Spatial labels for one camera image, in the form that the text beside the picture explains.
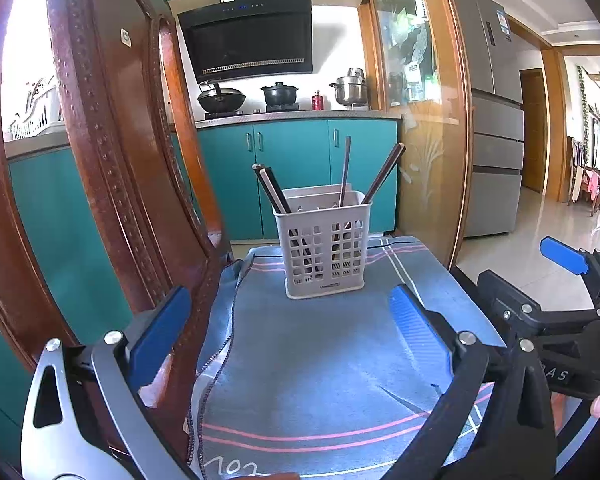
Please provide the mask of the person's left hand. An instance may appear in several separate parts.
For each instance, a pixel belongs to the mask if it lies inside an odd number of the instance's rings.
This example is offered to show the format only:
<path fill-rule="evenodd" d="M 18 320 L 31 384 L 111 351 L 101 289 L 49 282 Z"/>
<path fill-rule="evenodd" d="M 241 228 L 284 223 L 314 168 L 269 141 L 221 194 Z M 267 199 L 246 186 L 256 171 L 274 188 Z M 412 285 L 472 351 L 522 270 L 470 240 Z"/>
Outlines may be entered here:
<path fill-rule="evenodd" d="M 247 480 L 300 480 L 296 472 L 279 472 L 279 474 L 265 474 L 265 476 L 249 476 Z"/>

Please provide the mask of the person's right hand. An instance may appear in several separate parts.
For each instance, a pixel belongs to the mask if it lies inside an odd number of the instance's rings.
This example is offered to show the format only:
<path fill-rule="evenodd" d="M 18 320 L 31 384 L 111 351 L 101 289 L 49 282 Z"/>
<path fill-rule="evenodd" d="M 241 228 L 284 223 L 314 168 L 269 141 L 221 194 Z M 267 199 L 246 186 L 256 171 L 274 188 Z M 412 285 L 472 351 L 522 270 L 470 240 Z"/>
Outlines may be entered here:
<path fill-rule="evenodd" d="M 592 417 L 600 418 L 600 395 L 592 401 L 590 406 L 590 414 Z"/>

